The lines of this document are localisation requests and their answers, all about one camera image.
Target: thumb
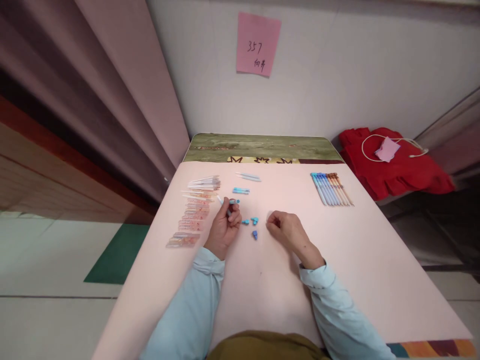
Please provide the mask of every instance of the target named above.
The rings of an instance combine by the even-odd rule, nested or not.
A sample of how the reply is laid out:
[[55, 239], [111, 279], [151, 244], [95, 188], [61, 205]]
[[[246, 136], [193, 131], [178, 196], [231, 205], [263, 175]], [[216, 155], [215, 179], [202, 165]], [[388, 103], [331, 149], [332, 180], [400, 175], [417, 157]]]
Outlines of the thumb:
[[280, 228], [274, 223], [267, 222], [266, 228], [275, 239], [278, 240], [282, 237], [282, 230], [280, 230]]
[[223, 198], [223, 204], [220, 206], [220, 210], [218, 210], [218, 213], [216, 214], [217, 218], [224, 218], [227, 216], [227, 210], [230, 206], [230, 200], [228, 197]]

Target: brown wood panel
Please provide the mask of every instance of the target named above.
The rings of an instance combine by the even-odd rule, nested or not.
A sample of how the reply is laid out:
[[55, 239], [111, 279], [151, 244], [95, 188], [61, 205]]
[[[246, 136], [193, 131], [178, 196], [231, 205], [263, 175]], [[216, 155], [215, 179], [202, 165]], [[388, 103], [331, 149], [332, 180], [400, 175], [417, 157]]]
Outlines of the brown wood panel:
[[156, 212], [1, 97], [0, 210], [129, 224], [150, 224]]
[[115, 180], [106, 171], [92, 163], [88, 158], [72, 148], [48, 129], [37, 123], [26, 113], [18, 109], [4, 97], [0, 96], [0, 123], [6, 125], [24, 138], [38, 145], [73, 168], [81, 171], [128, 202], [135, 204], [151, 215], [157, 213], [157, 207], [149, 204], [129, 188]]

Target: fingers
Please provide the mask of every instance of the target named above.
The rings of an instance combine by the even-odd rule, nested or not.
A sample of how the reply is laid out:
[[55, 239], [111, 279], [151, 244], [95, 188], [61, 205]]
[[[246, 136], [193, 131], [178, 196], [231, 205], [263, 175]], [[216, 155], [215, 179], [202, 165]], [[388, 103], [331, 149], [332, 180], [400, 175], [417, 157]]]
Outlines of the fingers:
[[228, 217], [228, 222], [231, 227], [236, 226], [238, 223], [242, 222], [242, 215], [240, 214], [240, 206], [237, 203], [230, 204], [229, 210], [231, 215]]
[[242, 222], [242, 214], [240, 214], [240, 211], [237, 213], [232, 213], [231, 217], [234, 217], [232, 221], [228, 221], [228, 224], [231, 227], [236, 227]]
[[268, 232], [273, 236], [274, 239], [280, 240], [282, 238], [282, 230], [275, 225], [273, 222], [267, 222], [266, 223], [266, 228], [268, 229]]
[[220, 206], [220, 210], [218, 210], [216, 214], [217, 219], [222, 219], [227, 217], [227, 210], [229, 208], [230, 202], [228, 197], [223, 198], [223, 204]]
[[288, 215], [288, 213], [285, 211], [275, 210], [271, 213], [266, 222], [267, 224], [276, 224], [279, 227], [286, 215]]

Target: red cloth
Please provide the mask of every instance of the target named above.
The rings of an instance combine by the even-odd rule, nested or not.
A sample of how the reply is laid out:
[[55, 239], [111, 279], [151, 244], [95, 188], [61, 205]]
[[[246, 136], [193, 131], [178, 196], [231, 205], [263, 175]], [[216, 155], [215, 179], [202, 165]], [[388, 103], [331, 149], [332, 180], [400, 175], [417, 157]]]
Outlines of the red cloth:
[[[398, 196], [407, 191], [425, 191], [432, 194], [446, 194], [455, 190], [450, 176], [428, 155], [419, 155], [420, 149], [401, 140], [400, 148], [390, 162], [374, 162], [362, 153], [362, 142], [370, 135], [378, 134], [390, 139], [403, 136], [399, 132], [380, 127], [370, 132], [367, 127], [345, 130], [339, 135], [343, 150], [342, 158], [356, 175], [373, 200], [378, 201], [388, 195]], [[363, 151], [378, 160], [375, 151], [384, 138], [372, 136], [363, 145]]]

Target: light blue sleeve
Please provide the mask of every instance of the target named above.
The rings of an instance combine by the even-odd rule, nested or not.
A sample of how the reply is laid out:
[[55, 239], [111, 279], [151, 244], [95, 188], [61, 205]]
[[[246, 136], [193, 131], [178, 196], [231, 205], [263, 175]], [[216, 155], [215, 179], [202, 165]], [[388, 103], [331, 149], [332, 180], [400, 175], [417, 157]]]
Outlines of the light blue sleeve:
[[140, 360], [205, 359], [224, 279], [225, 261], [202, 247], [153, 331]]
[[332, 360], [395, 359], [328, 265], [300, 266], [300, 278], [310, 289], [316, 324]]

